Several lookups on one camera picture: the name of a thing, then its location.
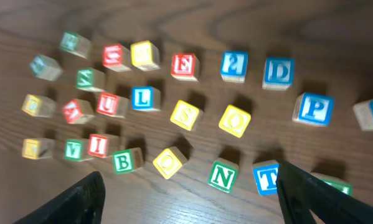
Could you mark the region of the blue 5 block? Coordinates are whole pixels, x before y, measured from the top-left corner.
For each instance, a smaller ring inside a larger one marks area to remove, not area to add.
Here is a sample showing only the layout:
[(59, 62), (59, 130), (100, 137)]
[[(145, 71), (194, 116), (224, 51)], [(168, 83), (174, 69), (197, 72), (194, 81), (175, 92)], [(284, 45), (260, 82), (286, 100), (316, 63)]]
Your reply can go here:
[(373, 131), (373, 99), (355, 104), (353, 112), (363, 131)]

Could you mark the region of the yellow o block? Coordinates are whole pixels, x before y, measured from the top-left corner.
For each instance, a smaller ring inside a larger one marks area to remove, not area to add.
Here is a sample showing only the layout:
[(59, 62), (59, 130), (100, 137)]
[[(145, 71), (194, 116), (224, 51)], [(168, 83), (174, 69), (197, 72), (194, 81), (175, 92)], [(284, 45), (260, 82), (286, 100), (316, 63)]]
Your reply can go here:
[(219, 121), (219, 128), (241, 138), (251, 120), (251, 114), (234, 105), (228, 105)]
[(153, 160), (153, 165), (165, 179), (170, 179), (187, 161), (186, 156), (173, 146), (164, 149)]

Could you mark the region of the blue 2 block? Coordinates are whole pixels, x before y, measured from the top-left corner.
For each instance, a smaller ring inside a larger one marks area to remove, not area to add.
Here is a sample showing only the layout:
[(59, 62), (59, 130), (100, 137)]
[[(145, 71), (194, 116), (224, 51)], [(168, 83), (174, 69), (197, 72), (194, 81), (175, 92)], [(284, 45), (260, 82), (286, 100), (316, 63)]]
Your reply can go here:
[(222, 56), (220, 75), (225, 82), (244, 83), (247, 74), (248, 52), (225, 51)]

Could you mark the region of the yellow block top row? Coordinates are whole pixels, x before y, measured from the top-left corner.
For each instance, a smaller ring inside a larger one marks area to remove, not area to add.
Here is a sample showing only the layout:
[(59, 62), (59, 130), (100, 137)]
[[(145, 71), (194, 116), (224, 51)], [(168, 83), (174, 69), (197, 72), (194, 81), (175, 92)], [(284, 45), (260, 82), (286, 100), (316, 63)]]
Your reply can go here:
[(132, 65), (144, 72), (158, 70), (159, 50), (149, 40), (131, 44), (131, 62)]

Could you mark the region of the green V block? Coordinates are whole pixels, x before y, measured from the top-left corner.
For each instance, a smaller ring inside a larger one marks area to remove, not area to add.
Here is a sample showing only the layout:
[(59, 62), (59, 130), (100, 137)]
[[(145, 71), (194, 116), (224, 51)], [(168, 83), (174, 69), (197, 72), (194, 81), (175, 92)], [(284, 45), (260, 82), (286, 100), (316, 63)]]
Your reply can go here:
[(65, 142), (64, 159), (75, 162), (92, 160), (88, 154), (88, 139), (68, 139)]

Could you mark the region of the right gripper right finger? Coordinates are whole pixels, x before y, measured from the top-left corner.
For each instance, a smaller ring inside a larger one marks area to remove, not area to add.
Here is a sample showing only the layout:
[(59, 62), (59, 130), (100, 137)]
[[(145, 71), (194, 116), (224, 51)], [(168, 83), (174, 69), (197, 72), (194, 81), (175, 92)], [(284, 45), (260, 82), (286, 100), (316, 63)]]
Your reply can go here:
[(276, 180), (285, 223), (373, 223), (373, 207), (283, 161)]

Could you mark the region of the red E block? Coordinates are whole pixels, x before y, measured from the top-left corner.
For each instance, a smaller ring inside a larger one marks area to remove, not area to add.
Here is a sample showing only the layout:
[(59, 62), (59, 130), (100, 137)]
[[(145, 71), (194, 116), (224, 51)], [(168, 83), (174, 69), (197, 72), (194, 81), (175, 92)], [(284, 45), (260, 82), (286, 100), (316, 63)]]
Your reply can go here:
[(172, 56), (171, 76), (180, 81), (197, 82), (199, 59), (194, 53), (181, 53)]

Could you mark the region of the blue D block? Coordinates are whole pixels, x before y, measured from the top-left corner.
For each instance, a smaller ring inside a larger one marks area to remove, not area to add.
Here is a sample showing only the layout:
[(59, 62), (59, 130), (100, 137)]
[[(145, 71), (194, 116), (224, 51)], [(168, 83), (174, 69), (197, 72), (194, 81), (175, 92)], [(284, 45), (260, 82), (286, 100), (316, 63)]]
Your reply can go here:
[(264, 90), (284, 91), (293, 84), (295, 60), (290, 57), (267, 57), (263, 74)]

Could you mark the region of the blue T block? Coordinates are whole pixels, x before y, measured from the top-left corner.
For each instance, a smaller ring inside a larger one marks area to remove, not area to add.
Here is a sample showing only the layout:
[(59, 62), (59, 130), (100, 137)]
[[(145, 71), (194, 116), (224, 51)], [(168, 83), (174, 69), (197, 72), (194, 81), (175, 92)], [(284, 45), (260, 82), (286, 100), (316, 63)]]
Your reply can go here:
[(252, 174), (259, 195), (269, 196), (277, 194), (276, 180), (279, 167), (280, 165), (276, 160), (252, 164)]

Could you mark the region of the yellow C block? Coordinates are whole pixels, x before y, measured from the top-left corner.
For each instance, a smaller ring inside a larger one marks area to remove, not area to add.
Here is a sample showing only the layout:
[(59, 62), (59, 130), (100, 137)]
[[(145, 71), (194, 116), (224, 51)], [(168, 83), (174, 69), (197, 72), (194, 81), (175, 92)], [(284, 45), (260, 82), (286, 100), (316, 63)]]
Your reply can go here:
[(23, 112), (33, 117), (51, 118), (56, 102), (46, 96), (27, 94), (22, 104)]

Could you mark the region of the green N block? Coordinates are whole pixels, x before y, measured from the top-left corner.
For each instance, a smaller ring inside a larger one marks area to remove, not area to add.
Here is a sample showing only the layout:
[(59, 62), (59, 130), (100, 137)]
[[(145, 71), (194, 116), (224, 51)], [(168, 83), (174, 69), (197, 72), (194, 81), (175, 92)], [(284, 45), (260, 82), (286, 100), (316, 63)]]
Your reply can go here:
[(239, 166), (223, 158), (217, 158), (210, 172), (207, 183), (225, 193), (231, 193), (238, 175)]

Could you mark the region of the red A block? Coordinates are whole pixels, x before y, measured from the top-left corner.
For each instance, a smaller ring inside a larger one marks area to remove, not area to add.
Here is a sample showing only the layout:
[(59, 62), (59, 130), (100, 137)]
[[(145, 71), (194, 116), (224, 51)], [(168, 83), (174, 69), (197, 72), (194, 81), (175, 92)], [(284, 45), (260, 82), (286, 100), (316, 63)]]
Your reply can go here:
[(91, 104), (86, 100), (74, 98), (62, 107), (68, 124), (85, 124), (95, 117)]

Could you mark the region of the yellow K block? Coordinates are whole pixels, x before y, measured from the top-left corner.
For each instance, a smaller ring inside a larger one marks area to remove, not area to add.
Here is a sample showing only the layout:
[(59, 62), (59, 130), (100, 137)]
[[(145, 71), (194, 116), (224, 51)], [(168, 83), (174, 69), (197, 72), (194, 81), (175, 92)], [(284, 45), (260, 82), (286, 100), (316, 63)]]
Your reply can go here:
[(52, 158), (55, 140), (49, 138), (32, 138), (23, 140), (22, 157), (26, 159)]

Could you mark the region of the red I block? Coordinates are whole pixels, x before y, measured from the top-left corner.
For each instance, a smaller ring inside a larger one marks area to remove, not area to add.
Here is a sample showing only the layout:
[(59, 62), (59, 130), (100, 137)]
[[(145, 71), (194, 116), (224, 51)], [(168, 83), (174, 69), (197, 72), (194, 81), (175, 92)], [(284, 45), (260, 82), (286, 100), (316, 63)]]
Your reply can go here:
[(120, 137), (111, 134), (91, 134), (88, 142), (88, 154), (106, 158), (119, 149)]

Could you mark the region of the blue L block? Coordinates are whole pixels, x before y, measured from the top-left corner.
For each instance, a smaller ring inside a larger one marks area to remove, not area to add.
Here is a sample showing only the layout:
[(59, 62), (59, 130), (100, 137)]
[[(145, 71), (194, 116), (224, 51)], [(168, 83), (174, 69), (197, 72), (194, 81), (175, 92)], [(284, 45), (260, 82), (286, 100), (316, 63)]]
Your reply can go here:
[(136, 111), (160, 111), (161, 92), (152, 86), (136, 86), (131, 90), (131, 107)]

